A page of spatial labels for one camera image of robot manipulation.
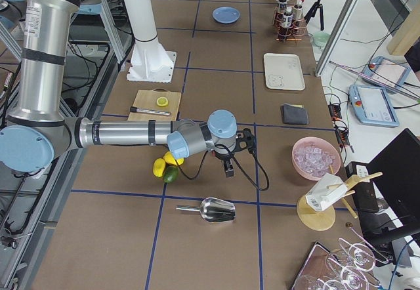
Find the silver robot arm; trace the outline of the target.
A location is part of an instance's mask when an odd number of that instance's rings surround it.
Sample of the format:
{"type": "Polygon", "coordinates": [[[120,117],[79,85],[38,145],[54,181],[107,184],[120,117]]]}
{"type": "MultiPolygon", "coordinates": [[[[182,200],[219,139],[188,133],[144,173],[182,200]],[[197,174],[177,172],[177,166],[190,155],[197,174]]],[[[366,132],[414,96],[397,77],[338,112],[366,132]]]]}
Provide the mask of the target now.
{"type": "Polygon", "coordinates": [[[249,129],[238,130],[227,110],[214,111],[206,122],[93,121],[59,112],[70,19],[77,11],[98,12],[101,0],[26,0],[17,105],[1,129],[1,161],[24,173],[47,167],[54,159],[89,146],[163,144],[176,159],[214,152],[231,175],[236,152],[256,151],[249,129]]]}

